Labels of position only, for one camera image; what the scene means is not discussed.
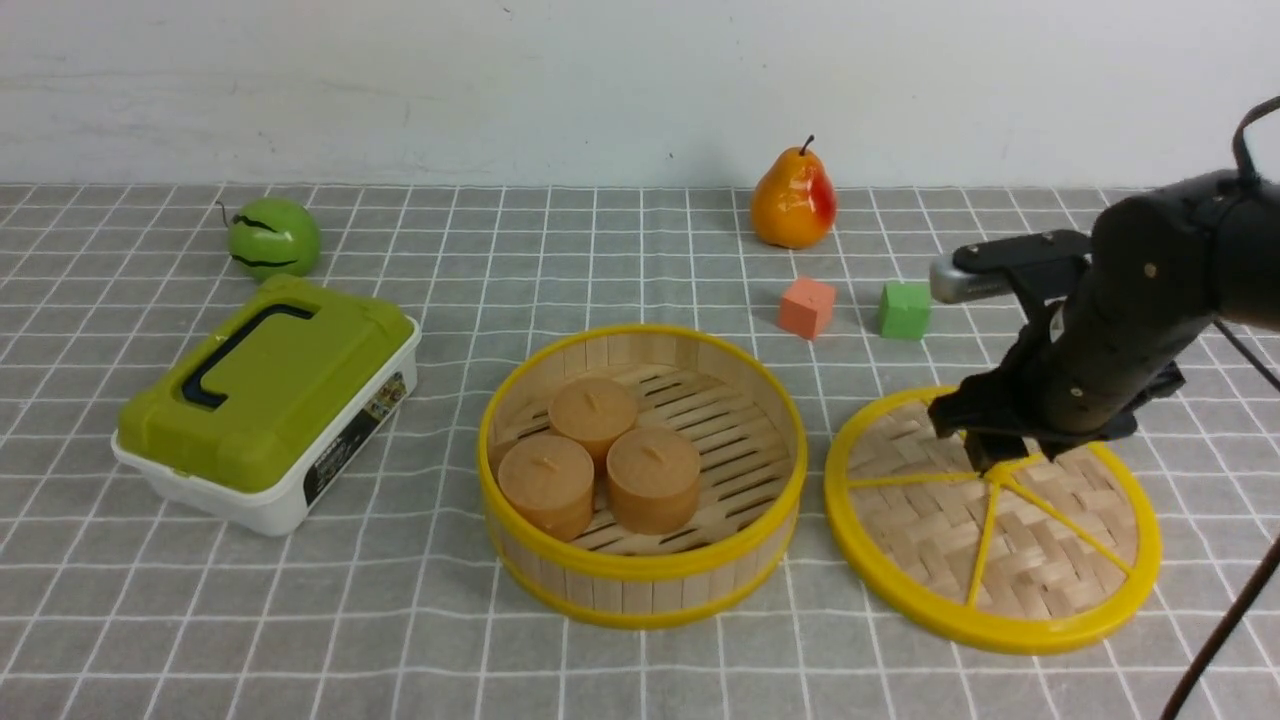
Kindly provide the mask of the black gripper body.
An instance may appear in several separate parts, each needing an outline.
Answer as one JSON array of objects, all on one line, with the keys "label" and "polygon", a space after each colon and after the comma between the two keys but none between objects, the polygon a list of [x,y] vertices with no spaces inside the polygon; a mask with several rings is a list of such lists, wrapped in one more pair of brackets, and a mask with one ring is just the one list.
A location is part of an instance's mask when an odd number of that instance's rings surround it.
[{"label": "black gripper body", "polygon": [[1034,439],[1053,460],[1137,432],[1137,413],[1185,384],[1178,356],[1212,314],[1167,300],[1078,290],[1043,307],[992,370],[934,398],[938,438],[992,430]]}]

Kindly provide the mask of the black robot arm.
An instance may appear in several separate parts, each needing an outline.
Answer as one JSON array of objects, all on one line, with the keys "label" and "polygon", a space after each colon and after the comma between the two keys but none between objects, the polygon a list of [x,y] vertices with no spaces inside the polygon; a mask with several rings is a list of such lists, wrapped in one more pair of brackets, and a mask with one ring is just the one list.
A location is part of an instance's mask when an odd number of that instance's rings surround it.
[{"label": "black robot arm", "polygon": [[1012,295],[1027,323],[998,365],[934,398],[940,438],[977,471],[1137,432],[1184,386],[1178,356],[1213,322],[1279,325],[1277,186],[1216,170],[1134,193],[1089,233],[991,240],[931,270],[941,304]]}]

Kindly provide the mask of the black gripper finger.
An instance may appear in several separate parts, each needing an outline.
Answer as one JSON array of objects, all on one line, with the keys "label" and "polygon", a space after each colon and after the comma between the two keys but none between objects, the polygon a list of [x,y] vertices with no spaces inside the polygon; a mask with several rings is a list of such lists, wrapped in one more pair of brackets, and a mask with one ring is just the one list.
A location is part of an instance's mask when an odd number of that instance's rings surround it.
[{"label": "black gripper finger", "polygon": [[1005,462],[1037,461],[1043,457],[1034,439],[1002,432],[970,429],[964,436],[963,446],[972,469],[979,475]]}]

